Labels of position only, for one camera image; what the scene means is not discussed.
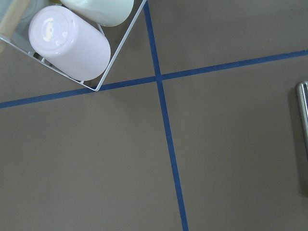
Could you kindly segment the steel muddler black cap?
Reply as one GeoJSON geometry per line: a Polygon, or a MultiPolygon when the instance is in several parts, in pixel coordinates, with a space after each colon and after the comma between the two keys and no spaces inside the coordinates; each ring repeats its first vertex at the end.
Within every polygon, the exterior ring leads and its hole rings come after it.
{"type": "Polygon", "coordinates": [[[305,149],[306,153],[308,153],[308,82],[299,82],[295,90],[300,111],[305,149]]]}

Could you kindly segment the cream white plastic cup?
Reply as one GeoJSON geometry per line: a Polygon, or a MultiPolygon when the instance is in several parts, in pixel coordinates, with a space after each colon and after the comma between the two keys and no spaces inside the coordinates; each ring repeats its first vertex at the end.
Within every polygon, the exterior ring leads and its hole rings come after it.
{"type": "Polygon", "coordinates": [[[129,17],[134,0],[62,0],[61,3],[102,26],[113,27],[129,17]]]}

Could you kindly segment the pink plastic cup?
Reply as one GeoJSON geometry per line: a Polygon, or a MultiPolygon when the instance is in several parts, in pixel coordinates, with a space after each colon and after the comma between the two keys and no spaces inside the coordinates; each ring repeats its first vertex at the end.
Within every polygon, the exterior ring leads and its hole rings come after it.
{"type": "Polygon", "coordinates": [[[111,58],[107,38],[63,6],[38,11],[30,22],[28,37],[36,53],[79,81],[97,78],[111,58]]]}

